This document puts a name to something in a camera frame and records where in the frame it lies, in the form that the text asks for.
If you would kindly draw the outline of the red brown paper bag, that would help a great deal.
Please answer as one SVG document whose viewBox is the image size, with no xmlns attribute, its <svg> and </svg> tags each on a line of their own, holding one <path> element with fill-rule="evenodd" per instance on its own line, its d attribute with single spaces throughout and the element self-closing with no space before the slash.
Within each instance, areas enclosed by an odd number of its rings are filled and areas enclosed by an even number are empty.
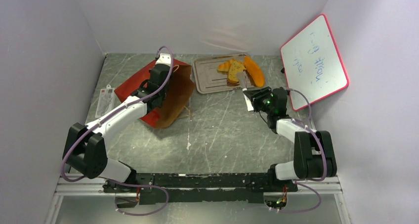
<svg viewBox="0 0 419 224">
<path fill-rule="evenodd" d="M 115 89 L 115 94 L 121 102 L 127 99 L 131 92 L 139 88 L 145 79 L 150 77 L 149 70 L 155 62 L 153 60 L 148 63 Z M 179 117 L 195 88 L 195 84 L 191 80 L 192 66 L 177 59 L 174 60 L 174 64 L 178 68 L 172 73 L 168 82 L 167 97 L 162 106 L 153 109 L 141 118 L 143 122 L 155 129 L 167 128 Z"/>
</svg>

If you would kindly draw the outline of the orange fake bread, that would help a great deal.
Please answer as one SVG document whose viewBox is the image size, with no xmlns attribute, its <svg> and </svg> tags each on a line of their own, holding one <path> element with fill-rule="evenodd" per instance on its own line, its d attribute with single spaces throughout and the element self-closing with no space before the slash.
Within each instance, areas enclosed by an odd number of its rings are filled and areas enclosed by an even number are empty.
<svg viewBox="0 0 419 224">
<path fill-rule="evenodd" d="M 255 63 L 249 56 L 244 57 L 244 66 L 247 70 L 247 72 L 250 74 L 250 76 L 253 79 L 253 82 L 257 87 L 263 87 L 265 84 L 265 77 L 263 74 L 263 71 L 258 66 L 257 63 Z"/>
</svg>

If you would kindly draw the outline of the metal baking tray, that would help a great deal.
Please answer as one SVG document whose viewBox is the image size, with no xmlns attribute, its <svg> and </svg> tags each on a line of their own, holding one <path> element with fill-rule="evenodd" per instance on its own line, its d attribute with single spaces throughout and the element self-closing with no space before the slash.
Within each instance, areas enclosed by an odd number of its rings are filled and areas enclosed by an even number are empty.
<svg viewBox="0 0 419 224">
<path fill-rule="evenodd" d="M 225 63 L 230 59 L 243 62 L 245 56 L 245 53 L 239 53 L 204 57 L 194 60 L 192 70 L 197 91 L 201 94 L 208 94 L 240 89 L 241 87 L 239 84 L 227 82 L 227 74 L 219 73 L 217 68 L 219 64 Z"/>
</svg>

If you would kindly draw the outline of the speckled fake toast slice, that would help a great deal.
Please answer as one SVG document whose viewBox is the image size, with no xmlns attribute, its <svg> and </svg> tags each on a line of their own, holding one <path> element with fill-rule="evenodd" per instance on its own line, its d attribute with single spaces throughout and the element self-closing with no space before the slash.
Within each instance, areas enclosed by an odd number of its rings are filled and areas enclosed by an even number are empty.
<svg viewBox="0 0 419 224">
<path fill-rule="evenodd" d="M 233 60 L 227 74 L 227 82 L 231 84 L 237 84 L 239 82 L 237 74 L 244 72 L 245 70 L 246 68 L 242 62 Z"/>
</svg>

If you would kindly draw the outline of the yellow fake bread slice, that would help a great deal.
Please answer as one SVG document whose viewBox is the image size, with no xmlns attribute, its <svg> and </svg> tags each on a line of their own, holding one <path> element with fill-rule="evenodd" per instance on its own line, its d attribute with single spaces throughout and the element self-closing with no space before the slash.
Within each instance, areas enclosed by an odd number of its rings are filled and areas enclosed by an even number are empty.
<svg viewBox="0 0 419 224">
<path fill-rule="evenodd" d="M 220 73 L 228 73 L 233 62 L 234 60 L 230 59 L 222 64 L 219 64 L 217 71 Z"/>
</svg>

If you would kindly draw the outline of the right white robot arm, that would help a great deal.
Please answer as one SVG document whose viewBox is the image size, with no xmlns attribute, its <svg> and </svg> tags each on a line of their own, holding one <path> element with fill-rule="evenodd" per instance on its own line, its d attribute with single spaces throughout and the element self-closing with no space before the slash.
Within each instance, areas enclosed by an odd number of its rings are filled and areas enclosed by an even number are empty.
<svg viewBox="0 0 419 224">
<path fill-rule="evenodd" d="M 270 87 L 243 90 L 248 110 L 265 113 L 268 128 L 294 145 L 293 159 L 274 165 L 274 173 L 266 179 L 272 191 L 279 191 L 289 179 L 323 181 L 337 174 L 331 134 L 311 129 L 305 122 L 287 114 L 290 91 Z"/>
</svg>

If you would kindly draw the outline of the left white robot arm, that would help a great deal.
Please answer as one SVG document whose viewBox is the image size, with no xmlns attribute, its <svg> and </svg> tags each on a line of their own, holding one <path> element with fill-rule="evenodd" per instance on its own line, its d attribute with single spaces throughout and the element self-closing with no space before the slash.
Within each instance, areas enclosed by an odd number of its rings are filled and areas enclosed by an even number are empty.
<svg viewBox="0 0 419 224">
<path fill-rule="evenodd" d="M 111 179 L 122 191 L 133 191 L 137 185 L 136 170 L 108 158 L 106 143 L 133 121 L 162 106 L 172 71 L 171 62 L 156 61 L 149 71 L 149 79 L 144 80 L 119 106 L 87 125 L 73 124 L 63 153 L 62 178 L 72 182 L 65 174 L 65 166 L 69 165 L 80 172 L 83 179 Z"/>
</svg>

